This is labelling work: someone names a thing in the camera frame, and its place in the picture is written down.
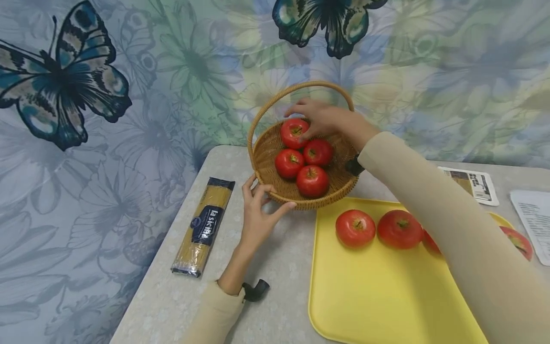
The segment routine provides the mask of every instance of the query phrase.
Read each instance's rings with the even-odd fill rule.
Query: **floral curtain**
[[[0,342],[107,343],[209,150],[322,79],[429,159],[550,168],[545,0],[3,0]],[[320,88],[295,100],[342,104]]]

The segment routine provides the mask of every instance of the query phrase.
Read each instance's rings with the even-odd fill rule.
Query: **table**
[[[510,191],[550,192],[550,171],[541,168],[438,161],[434,164],[489,173],[497,188],[500,206],[483,207],[505,217],[523,234],[525,229],[510,202]],[[179,342],[195,315],[206,283],[219,278],[238,243],[243,224],[240,186],[251,174],[246,148],[218,146],[212,149],[114,334],[112,344]],[[173,275],[170,267],[209,177],[235,180],[237,186],[203,277],[194,279]],[[350,196],[396,200],[368,172],[361,174]],[[271,289],[261,302],[245,306],[227,344],[332,343],[317,334],[307,315],[314,226],[315,211],[295,211],[281,219],[273,235],[258,252],[246,278],[253,285],[262,278]],[[550,267],[540,264],[536,257],[531,264],[536,265],[550,281]]]

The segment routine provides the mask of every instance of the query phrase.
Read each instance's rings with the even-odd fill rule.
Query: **white paper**
[[[550,193],[514,190],[510,193],[510,199],[538,259],[542,265],[550,266]]]
[[[442,166],[439,166],[439,169],[462,186],[478,203],[492,206],[500,205],[493,181],[488,173]]]

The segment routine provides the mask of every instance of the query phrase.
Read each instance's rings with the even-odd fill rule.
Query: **pasta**
[[[234,186],[235,182],[212,177],[208,180],[172,264],[172,272],[197,278],[202,275]]]

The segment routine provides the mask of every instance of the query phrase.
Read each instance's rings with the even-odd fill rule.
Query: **hand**
[[[281,217],[296,207],[296,203],[288,202],[273,214],[263,212],[262,207],[270,201],[269,198],[264,198],[264,195],[266,192],[276,192],[276,190],[273,185],[260,184],[252,189],[255,180],[256,176],[253,174],[243,185],[244,224],[239,243],[241,249],[251,253],[256,252],[270,236]]]
[[[300,136],[300,141],[309,140],[317,135],[330,135],[339,131],[338,122],[350,117],[353,112],[311,98],[302,98],[284,114],[303,114],[311,121],[309,129]]]
[[[300,140],[341,132],[357,151],[361,151],[366,143],[380,132],[360,113],[310,98],[300,99],[284,116],[288,117],[293,113],[303,114],[311,121],[309,129],[300,136]]]

